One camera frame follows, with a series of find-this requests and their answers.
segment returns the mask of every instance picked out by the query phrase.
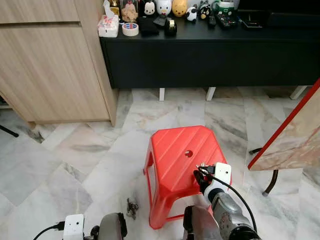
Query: marble floor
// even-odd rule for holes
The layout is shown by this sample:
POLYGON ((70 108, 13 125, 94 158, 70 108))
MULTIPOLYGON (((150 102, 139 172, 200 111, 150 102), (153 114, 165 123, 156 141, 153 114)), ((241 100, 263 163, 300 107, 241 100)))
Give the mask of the marble floor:
MULTIPOLYGON (((212 101, 202 88, 121 90, 116 126, 109 122, 37 125, 29 130, 11 110, 0 111, 0 239, 33 239, 41 230, 83 213, 87 235, 105 214, 123 212, 127 240, 181 240, 182 220, 149 227, 147 183, 142 169, 149 138, 158 129, 204 125, 212 129, 232 166, 232 184, 250 205, 265 240, 318 240, 320 169, 281 170, 268 197, 261 192, 271 171, 248 171, 248 150, 261 147, 297 105, 290 91, 218 87, 212 101), (127 198, 139 205, 126 215, 127 198)), ((243 207, 239 199, 230 193, 243 207)), ((171 214, 199 197, 176 201, 171 214)), ((49 231, 41 239, 61 239, 49 231)))

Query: black stand leg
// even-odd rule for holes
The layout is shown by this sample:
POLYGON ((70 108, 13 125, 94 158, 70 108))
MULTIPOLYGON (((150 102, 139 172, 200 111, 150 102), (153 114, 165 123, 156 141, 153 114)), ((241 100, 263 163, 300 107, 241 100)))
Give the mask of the black stand leg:
POLYGON ((261 149, 262 149, 262 147, 253 149, 253 150, 249 151, 249 154, 252 155, 252 154, 258 153, 258 152, 260 152, 261 149))
POLYGON ((277 181, 277 178, 278 178, 278 171, 279 170, 273 170, 271 182, 270 182, 269 186, 266 188, 266 190, 262 193, 263 196, 267 197, 269 195, 270 191, 274 188, 276 181, 277 181))
POLYGON ((5 131, 8 134, 11 134, 12 136, 14 136, 15 138, 19 137, 18 133, 15 133, 14 131, 9 130, 8 128, 0 125, 0 130, 5 131))

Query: wooden cabinet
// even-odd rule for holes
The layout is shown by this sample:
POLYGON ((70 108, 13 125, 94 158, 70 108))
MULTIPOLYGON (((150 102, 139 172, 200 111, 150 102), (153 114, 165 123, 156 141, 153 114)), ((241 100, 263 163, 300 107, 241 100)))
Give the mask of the wooden cabinet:
POLYGON ((0 94, 27 122, 115 123, 116 95, 96 28, 102 12, 97 10, 102 8, 99 2, 12 0, 0 10, 1 15, 11 9, 7 19, 0 17, 0 94), (9 14, 26 2, 33 13, 9 14))

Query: white cabinet leg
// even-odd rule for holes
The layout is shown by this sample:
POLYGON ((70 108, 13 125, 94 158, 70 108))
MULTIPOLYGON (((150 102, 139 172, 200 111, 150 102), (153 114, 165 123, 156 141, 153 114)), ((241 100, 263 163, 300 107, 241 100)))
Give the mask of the white cabinet leg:
POLYGON ((296 100, 306 88, 307 86, 297 86, 293 93, 290 95, 290 98, 292 100, 296 100))
POLYGON ((215 86, 209 87, 208 92, 206 93, 205 100, 211 101, 214 96, 215 90, 216 90, 215 86))
POLYGON ((165 88, 160 87, 160 92, 159 92, 159 101, 164 101, 165 100, 165 88))

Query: red edge board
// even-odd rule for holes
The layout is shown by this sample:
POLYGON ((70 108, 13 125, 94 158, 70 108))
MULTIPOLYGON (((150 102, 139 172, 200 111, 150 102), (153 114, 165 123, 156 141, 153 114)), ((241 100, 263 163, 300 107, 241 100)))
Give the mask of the red edge board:
POLYGON ((320 78, 315 82, 313 87, 308 91, 308 93, 304 96, 304 98, 299 102, 299 104, 295 107, 295 109, 290 113, 290 115, 286 118, 286 120, 281 124, 281 126, 277 129, 277 131, 270 137, 270 139, 266 142, 263 148, 259 151, 259 153, 252 159, 252 161, 248 165, 248 169, 250 169, 255 162, 261 157, 262 154, 267 150, 267 148, 275 141, 275 139, 279 136, 279 134, 285 129, 285 127, 294 119, 294 117, 298 114, 298 112, 306 105, 309 99, 315 94, 315 92, 320 88, 320 78))

